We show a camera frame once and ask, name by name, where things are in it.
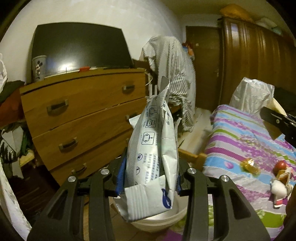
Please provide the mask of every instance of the white plastic bag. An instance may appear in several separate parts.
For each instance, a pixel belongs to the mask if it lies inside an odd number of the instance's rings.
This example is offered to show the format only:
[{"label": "white plastic bag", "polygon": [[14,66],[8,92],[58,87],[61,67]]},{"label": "white plastic bag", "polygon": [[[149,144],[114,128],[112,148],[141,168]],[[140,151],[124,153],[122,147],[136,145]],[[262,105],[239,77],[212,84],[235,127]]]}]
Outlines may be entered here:
[{"label": "white plastic bag", "polygon": [[2,61],[2,54],[0,53],[0,93],[3,90],[3,87],[7,81],[7,73],[6,73],[6,68],[5,65]]},{"label": "white plastic bag", "polygon": [[143,110],[128,144],[124,193],[116,199],[120,214],[136,221],[170,210],[179,172],[176,129],[168,108],[169,80]]},{"label": "white plastic bag", "polygon": [[261,108],[266,107],[273,96],[273,85],[244,77],[232,94],[229,105],[260,118]]}]

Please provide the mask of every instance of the flat screen tv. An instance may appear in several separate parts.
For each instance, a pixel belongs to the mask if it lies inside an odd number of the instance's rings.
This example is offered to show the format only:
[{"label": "flat screen tv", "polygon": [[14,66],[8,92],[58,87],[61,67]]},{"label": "flat screen tv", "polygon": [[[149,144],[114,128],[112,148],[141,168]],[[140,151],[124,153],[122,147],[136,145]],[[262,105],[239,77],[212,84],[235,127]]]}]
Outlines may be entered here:
[{"label": "flat screen tv", "polygon": [[49,23],[35,31],[32,59],[46,55],[45,77],[82,67],[130,68],[130,53],[119,28],[91,23]]}]

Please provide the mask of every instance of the red apple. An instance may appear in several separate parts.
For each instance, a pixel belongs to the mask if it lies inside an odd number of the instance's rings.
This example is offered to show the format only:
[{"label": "red apple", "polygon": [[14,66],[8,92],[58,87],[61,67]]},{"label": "red apple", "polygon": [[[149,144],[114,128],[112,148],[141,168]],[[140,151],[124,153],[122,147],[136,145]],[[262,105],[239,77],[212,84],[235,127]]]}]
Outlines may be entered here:
[{"label": "red apple", "polygon": [[274,175],[276,176],[280,170],[286,170],[286,169],[287,169],[286,162],[285,161],[278,161],[273,169]]}]

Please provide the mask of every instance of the drawer handle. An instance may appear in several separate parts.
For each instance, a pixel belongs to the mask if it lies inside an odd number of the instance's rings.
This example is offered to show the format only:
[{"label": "drawer handle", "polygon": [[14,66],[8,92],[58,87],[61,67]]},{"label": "drawer handle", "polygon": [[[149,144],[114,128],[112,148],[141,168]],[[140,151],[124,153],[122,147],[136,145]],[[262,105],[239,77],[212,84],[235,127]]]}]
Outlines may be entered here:
[{"label": "drawer handle", "polygon": [[123,86],[123,91],[127,91],[127,90],[133,90],[135,89],[135,85],[125,85]]},{"label": "drawer handle", "polygon": [[126,115],[126,120],[128,121],[128,119],[133,118],[133,117],[135,117],[135,116],[137,116],[137,115],[138,115],[137,112],[132,113],[131,115]]},{"label": "drawer handle", "polygon": [[64,100],[63,102],[59,103],[59,104],[53,104],[53,105],[50,105],[47,108],[47,112],[50,113],[52,112],[53,110],[57,110],[59,108],[62,108],[64,106],[68,106],[69,105],[69,102],[68,100]]},{"label": "drawer handle", "polygon": [[75,170],[75,169],[73,169],[72,171],[71,171],[71,173],[73,174],[73,175],[79,175],[79,174],[81,174],[82,172],[84,172],[85,170],[87,169],[87,166],[86,166],[86,163],[84,163],[83,164],[83,167],[81,168],[81,169],[79,169],[79,170]]},{"label": "drawer handle", "polygon": [[59,144],[59,149],[60,149],[60,151],[62,151],[64,149],[66,149],[66,148],[69,148],[71,146],[74,146],[77,143],[78,143],[78,140],[77,140],[77,137],[75,137],[75,138],[73,138],[72,141],[70,141],[70,142],[68,142],[66,144]]}]

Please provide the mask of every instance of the ceiling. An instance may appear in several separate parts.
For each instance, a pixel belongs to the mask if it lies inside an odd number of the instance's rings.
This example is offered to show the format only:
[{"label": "ceiling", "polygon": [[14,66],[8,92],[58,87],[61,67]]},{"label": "ceiling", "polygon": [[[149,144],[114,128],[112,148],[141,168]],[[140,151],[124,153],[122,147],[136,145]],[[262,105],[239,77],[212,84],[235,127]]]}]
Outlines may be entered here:
[{"label": "ceiling", "polygon": [[282,29],[289,28],[279,13],[266,0],[161,0],[176,15],[184,14],[220,14],[220,9],[235,3],[246,9],[256,21],[267,17]]}]

